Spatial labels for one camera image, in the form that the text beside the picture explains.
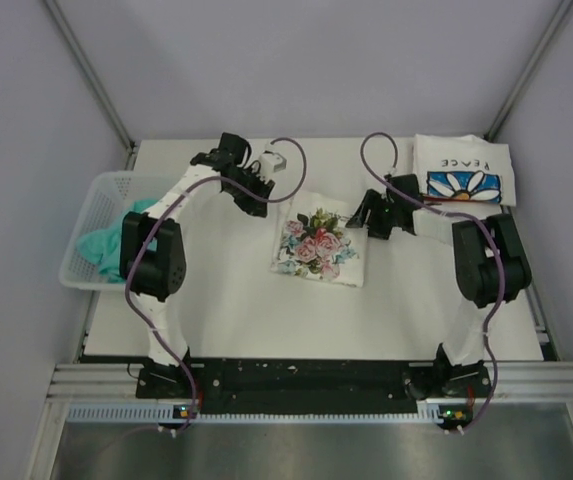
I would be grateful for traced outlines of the white floral print t-shirt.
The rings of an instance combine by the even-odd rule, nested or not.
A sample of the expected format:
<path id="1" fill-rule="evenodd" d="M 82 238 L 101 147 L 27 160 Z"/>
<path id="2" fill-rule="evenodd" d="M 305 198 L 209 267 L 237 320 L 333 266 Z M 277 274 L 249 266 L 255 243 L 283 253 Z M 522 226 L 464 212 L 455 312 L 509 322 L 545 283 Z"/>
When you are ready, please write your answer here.
<path id="1" fill-rule="evenodd" d="M 349 228 L 350 206 L 301 191 L 279 207 L 270 270 L 305 280 L 360 288 L 367 231 Z"/>

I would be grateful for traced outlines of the teal t-shirt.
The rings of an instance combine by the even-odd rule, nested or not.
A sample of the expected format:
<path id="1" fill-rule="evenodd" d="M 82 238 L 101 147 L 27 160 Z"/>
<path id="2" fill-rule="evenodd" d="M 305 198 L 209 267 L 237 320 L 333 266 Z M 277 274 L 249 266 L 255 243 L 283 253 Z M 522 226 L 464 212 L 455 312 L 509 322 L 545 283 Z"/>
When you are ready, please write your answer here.
<path id="1" fill-rule="evenodd" d="M 137 200 L 108 227 L 81 235 L 76 241 L 76 251 L 84 260 L 96 266 L 98 274 L 108 283 L 125 282 L 119 270 L 122 224 L 125 216 L 128 213 L 143 213 L 156 202 L 156 199 Z"/>

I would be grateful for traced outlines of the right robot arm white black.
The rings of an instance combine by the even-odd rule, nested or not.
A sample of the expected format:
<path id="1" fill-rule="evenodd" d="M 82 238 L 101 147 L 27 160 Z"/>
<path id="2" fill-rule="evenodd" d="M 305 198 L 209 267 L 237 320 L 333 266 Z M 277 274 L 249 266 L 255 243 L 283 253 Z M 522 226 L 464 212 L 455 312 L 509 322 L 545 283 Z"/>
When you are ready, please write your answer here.
<path id="1" fill-rule="evenodd" d="M 433 370 L 435 388 L 453 396 L 470 380 L 466 367 L 484 359 L 490 322 L 503 303 L 528 287 L 532 273 L 514 219 L 495 214 L 441 210 L 425 202 L 414 174 L 384 177 L 386 190 L 369 189 L 347 226 L 364 228 L 372 238 L 387 240 L 393 229 L 435 240 L 452 248 L 455 279 L 462 301 L 446 339 L 440 343 Z"/>

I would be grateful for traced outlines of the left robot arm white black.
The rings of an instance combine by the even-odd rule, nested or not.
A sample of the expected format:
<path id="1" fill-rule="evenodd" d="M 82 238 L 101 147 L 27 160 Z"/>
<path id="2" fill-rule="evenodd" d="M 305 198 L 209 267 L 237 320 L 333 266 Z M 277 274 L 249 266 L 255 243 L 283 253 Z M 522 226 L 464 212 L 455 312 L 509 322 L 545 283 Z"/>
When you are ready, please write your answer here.
<path id="1" fill-rule="evenodd" d="M 286 159 L 273 141 L 254 160 L 250 155 L 246 139 L 222 134 L 215 148 L 190 160 L 160 200 L 141 213 L 126 214 L 122 221 L 119 274 L 125 280 L 125 299 L 147 327 L 148 357 L 164 365 L 157 381 L 171 396 L 186 394 L 193 382 L 191 370 L 181 365 L 189 347 L 172 307 L 187 273 L 184 231 L 221 193 L 230 195 L 242 212 L 267 216 L 273 177 L 285 169 Z"/>

